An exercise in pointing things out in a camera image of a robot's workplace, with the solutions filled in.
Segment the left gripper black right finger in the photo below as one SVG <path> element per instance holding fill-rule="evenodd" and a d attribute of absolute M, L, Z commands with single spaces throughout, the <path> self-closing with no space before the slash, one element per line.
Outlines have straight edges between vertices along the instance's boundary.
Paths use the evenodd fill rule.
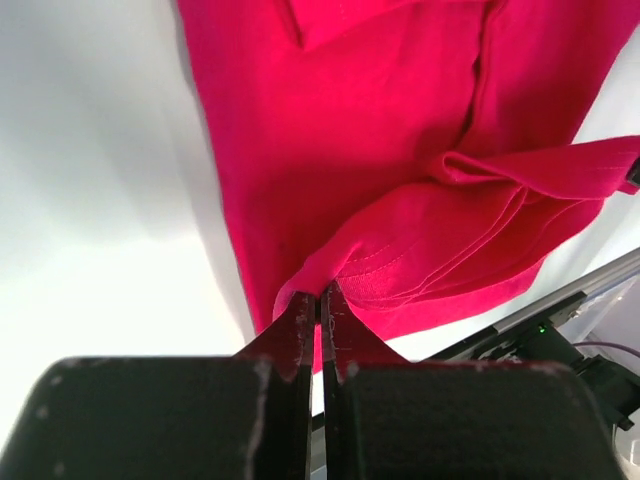
<path fill-rule="evenodd" d="M 331 479 L 620 479 L 584 383 L 549 361 L 411 362 L 321 297 Z"/>

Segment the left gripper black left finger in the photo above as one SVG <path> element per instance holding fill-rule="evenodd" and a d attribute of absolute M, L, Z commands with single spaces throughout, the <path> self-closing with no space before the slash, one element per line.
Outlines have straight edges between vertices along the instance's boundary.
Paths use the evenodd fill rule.
<path fill-rule="evenodd" d="M 315 300 L 232 356 L 69 357 L 31 390 L 5 479 L 306 479 Z"/>

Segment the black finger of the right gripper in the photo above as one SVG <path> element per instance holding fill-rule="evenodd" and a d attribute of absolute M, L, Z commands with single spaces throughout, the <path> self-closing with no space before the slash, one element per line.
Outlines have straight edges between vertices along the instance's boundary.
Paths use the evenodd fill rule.
<path fill-rule="evenodd" d="M 630 167 L 626 175 L 626 182 L 634 188 L 640 188 L 640 158 L 637 158 Z"/>

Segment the crimson red t-shirt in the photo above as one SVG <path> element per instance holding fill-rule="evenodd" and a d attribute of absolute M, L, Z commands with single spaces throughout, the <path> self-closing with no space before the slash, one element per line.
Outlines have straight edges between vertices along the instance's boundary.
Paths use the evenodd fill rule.
<path fill-rule="evenodd" d="M 635 135 L 575 136 L 635 1 L 182 1 L 257 331 L 336 283 L 391 339 L 526 291 Z"/>

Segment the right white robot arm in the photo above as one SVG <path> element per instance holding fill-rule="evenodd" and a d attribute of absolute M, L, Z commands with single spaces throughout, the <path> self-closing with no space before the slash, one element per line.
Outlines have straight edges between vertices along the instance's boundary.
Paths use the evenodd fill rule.
<path fill-rule="evenodd" d="M 465 357 L 566 365 L 594 394 L 607 426 L 628 432 L 639 410 L 639 375 L 602 354 L 585 355 L 579 349 L 614 348 L 612 342 L 590 340 L 588 335 L 638 284 L 639 250 L 634 249 L 481 330 Z"/>

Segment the aluminium front frame rail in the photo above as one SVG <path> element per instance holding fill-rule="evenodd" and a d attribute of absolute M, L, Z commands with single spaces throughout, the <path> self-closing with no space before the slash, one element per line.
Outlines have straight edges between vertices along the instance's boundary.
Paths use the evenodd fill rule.
<path fill-rule="evenodd" d="M 537 335 L 573 320 L 580 307 L 639 274 L 639 250 L 569 283 L 504 319 L 436 353 L 437 361 L 499 360 Z"/>

